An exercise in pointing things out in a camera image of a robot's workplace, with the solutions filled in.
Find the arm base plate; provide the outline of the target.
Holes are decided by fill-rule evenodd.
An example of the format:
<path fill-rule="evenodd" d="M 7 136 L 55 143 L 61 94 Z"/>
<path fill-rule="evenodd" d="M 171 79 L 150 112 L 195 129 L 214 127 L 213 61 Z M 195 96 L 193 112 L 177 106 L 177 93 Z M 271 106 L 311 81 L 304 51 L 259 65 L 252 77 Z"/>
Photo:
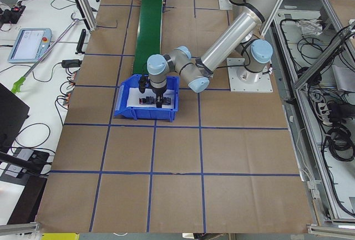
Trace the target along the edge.
<path fill-rule="evenodd" d="M 227 70 L 231 92 L 272 93 L 271 78 L 264 65 L 262 72 L 251 73 L 244 67 L 244 58 L 227 58 Z"/>
<path fill-rule="evenodd" d="M 219 10 L 231 11 L 234 9 L 234 5 L 230 2 L 230 0 L 218 0 L 218 2 Z"/>

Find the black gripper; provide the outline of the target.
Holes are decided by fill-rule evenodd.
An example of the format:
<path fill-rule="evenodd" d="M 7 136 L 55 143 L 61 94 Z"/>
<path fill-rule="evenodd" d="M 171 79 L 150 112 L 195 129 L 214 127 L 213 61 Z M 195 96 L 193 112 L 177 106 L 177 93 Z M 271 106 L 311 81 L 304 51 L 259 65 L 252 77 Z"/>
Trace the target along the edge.
<path fill-rule="evenodd" d="M 163 97 L 162 95 L 166 92 L 167 81 L 163 80 L 160 83 L 150 81 L 150 89 L 152 91 L 153 97 L 156 98 L 156 107 L 162 108 L 163 105 Z"/>

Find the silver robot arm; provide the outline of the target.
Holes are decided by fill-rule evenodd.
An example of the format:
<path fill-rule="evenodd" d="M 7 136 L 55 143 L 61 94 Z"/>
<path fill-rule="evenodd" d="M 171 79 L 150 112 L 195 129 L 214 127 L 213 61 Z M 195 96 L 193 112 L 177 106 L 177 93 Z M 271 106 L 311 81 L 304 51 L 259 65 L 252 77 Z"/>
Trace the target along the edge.
<path fill-rule="evenodd" d="M 164 55 L 154 54 L 147 60 L 150 89 L 156 95 L 156 106 L 163 105 L 167 75 L 178 73 L 195 93 L 205 90 L 214 70 L 250 34 L 270 17 L 277 0 L 229 0 L 240 9 L 236 18 L 215 43 L 193 62 L 187 47 L 180 46 Z"/>

